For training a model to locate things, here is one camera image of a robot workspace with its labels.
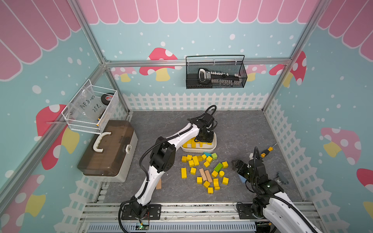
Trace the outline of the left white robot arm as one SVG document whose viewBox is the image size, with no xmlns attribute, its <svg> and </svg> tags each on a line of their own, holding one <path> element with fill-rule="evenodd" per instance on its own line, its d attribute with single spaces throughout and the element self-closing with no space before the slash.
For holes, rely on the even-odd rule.
<svg viewBox="0 0 373 233">
<path fill-rule="evenodd" d="M 214 129 L 217 126 L 213 115 L 216 110 L 217 106 L 211 105 L 200 116 L 189 118 L 183 129 L 169 137 L 159 137 L 141 156 L 139 167 L 145 172 L 146 177 L 138 192 L 119 206 L 118 223 L 124 233 L 127 232 L 121 220 L 124 207 L 129 206 L 139 222 L 148 216 L 153 192 L 162 176 L 174 165 L 177 150 L 192 138 L 195 138 L 196 142 L 213 142 Z"/>
</svg>

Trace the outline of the small yellow cube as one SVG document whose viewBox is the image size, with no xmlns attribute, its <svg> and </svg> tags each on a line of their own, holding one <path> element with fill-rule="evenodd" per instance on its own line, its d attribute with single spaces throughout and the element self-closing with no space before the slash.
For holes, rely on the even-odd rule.
<svg viewBox="0 0 373 233">
<path fill-rule="evenodd" d="M 223 169 L 226 169 L 226 168 L 228 168 L 228 162 L 227 161 L 224 161 L 223 163 L 222 163 L 222 165 L 223 165 Z"/>
</svg>

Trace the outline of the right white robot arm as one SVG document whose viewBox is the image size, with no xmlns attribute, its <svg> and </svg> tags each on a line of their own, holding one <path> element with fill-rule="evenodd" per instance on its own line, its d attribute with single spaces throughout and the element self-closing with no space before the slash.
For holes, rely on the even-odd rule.
<svg viewBox="0 0 373 233">
<path fill-rule="evenodd" d="M 269 220 L 282 233 L 320 233 L 308 218 L 293 204 L 284 189 L 268 177 L 258 147 L 249 162 L 233 160 L 233 171 L 245 178 L 249 190 L 256 196 L 251 215 Z"/>
</svg>

